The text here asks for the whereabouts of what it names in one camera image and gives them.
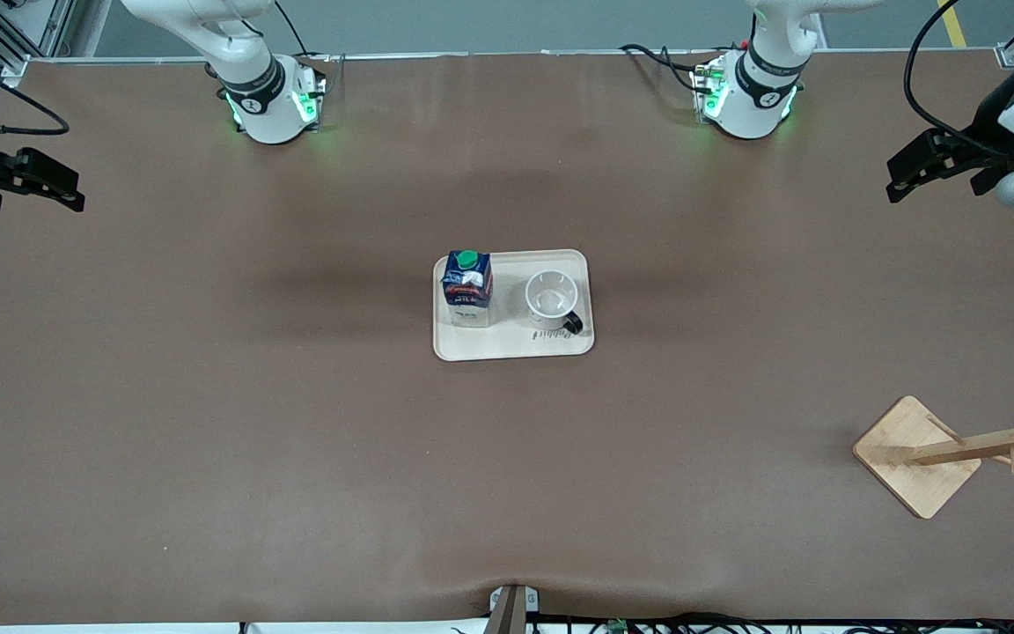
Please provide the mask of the white smiley mug black handle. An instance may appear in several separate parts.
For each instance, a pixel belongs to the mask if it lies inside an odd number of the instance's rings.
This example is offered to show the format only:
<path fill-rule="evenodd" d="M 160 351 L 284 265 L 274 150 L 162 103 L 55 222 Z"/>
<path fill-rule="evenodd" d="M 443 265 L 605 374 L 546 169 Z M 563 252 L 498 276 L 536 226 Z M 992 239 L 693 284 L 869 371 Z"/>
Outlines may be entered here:
<path fill-rule="evenodd" d="M 580 291 L 574 277 L 562 270 L 539 270 L 525 284 L 525 302 L 538 330 L 564 330 L 578 335 L 584 322 L 577 313 Z"/>

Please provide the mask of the blue milk carton green cap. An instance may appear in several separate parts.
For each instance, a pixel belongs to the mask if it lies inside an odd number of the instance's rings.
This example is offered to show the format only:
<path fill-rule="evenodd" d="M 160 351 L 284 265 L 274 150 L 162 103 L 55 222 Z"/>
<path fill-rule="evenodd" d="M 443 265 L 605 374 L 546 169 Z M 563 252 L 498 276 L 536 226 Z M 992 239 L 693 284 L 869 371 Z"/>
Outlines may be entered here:
<path fill-rule="evenodd" d="M 440 274 L 440 290 L 448 321 L 455 328 L 490 328 L 494 321 L 494 265 L 490 253 L 451 250 Z"/>

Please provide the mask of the wooden cup rack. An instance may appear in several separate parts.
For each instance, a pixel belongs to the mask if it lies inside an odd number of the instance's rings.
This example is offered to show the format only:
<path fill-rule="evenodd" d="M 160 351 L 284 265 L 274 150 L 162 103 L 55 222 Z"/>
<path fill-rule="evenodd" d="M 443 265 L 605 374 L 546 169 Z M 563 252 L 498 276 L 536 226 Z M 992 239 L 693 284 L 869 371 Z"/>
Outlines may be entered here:
<path fill-rule="evenodd" d="M 987 461 L 1014 475 L 1014 426 L 962 436 L 906 394 L 858 438 L 852 453 L 910 513 L 929 520 Z"/>

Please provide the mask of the cream plastic tray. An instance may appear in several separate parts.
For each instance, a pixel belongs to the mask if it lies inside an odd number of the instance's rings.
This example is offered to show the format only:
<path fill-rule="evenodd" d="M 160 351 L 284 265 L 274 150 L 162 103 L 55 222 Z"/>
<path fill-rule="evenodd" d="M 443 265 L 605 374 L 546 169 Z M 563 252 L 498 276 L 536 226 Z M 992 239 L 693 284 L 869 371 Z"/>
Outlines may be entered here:
<path fill-rule="evenodd" d="M 586 256 L 576 249 L 511 250 L 492 253 L 494 291 L 490 324 L 486 328 L 462 328 L 451 323 L 440 277 L 446 258 L 433 269 L 433 346 L 444 361 L 484 361 L 497 358 L 542 358 L 583 356 L 596 340 L 592 310 L 591 281 Z M 558 270 L 574 281 L 578 289 L 575 314 L 583 321 L 579 333 L 557 330 L 533 320 L 525 301 L 525 286 L 544 270 Z"/>

